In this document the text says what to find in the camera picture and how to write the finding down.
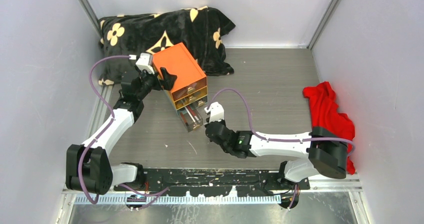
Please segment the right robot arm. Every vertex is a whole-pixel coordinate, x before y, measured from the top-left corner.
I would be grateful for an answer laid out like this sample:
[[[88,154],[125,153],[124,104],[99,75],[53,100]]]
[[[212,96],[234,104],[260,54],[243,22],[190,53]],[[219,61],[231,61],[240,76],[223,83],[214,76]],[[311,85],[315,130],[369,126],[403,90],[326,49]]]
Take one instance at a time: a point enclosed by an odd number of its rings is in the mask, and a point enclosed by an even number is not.
[[[225,153],[240,159],[286,157],[277,176],[279,186],[286,190],[318,174],[339,180],[347,176],[349,140],[323,127],[315,126],[310,132],[298,134],[266,134],[233,131],[222,120],[206,124],[205,135]]]

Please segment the orange drawer organizer box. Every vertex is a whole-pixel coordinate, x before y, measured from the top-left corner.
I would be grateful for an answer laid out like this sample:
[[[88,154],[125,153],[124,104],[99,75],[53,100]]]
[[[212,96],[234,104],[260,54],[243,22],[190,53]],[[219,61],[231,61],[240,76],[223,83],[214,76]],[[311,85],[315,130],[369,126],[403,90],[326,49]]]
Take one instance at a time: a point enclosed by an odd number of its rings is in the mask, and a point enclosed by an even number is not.
[[[206,74],[183,43],[153,54],[153,66],[157,71],[166,68],[170,75],[176,76],[172,89],[165,92],[176,110],[190,104],[197,107],[199,102],[206,102]]]

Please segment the white makeup pencil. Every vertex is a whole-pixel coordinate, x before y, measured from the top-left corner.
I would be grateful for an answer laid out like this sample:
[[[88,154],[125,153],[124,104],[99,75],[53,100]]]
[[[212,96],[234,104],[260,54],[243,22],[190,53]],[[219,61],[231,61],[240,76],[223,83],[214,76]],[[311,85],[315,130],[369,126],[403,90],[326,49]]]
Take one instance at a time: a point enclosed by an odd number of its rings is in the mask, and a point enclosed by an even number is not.
[[[187,116],[187,119],[190,119],[191,123],[196,122],[195,118],[193,117],[193,115],[188,110],[185,110],[185,115]]]

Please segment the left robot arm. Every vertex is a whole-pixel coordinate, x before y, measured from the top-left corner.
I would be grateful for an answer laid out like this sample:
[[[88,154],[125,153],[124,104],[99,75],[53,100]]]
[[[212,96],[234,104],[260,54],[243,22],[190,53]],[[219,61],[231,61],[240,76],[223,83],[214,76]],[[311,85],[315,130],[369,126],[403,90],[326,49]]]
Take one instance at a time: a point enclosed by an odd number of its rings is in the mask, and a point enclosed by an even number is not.
[[[112,166],[109,156],[118,140],[141,116],[143,99],[152,90],[170,89],[158,75],[138,69],[123,74],[120,97],[109,118],[89,139],[80,145],[70,145],[66,151],[68,189],[104,195],[114,186],[126,185],[135,191],[145,186],[147,178],[141,164],[123,162]]]

